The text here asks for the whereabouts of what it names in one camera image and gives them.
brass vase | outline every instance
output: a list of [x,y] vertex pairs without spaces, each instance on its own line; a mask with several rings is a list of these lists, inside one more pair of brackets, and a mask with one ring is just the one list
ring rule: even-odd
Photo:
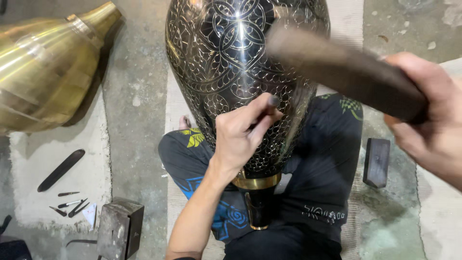
[[265,33],[276,18],[329,37],[325,0],[172,0],[166,49],[175,78],[205,139],[215,149],[215,118],[263,92],[277,95],[284,113],[233,180],[253,229],[271,222],[270,205],[317,84],[265,54]]
[[0,27],[0,133],[36,132],[76,112],[100,49],[121,17],[112,2],[65,19],[36,18]]

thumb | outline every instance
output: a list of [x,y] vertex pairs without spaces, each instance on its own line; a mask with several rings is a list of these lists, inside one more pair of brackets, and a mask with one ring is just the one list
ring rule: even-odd
[[384,116],[384,121],[395,135],[396,144],[418,163],[428,154],[428,149],[423,136],[411,125],[389,115]]

hammer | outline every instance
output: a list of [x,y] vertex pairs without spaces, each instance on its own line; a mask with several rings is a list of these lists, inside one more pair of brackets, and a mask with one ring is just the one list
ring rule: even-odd
[[405,73],[375,57],[328,41],[314,32],[273,24],[267,54],[305,78],[412,124],[427,119],[428,100]]

bare foot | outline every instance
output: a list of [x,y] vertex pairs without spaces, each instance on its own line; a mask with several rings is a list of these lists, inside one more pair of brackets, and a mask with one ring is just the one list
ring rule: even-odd
[[180,117],[180,130],[189,129],[191,128],[191,123],[186,116]]

blue print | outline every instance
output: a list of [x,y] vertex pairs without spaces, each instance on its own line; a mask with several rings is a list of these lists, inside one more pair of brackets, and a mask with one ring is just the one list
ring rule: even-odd
[[[181,185],[178,180],[173,178],[176,185],[180,187],[187,199],[190,199],[204,177],[196,177],[186,179],[186,184]],[[220,200],[213,216],[212,232],[218,240],[224,240],[229,237],[228,225],[232,225],[238,229],[247,226],[247,215],[236,209],[234,206]]]

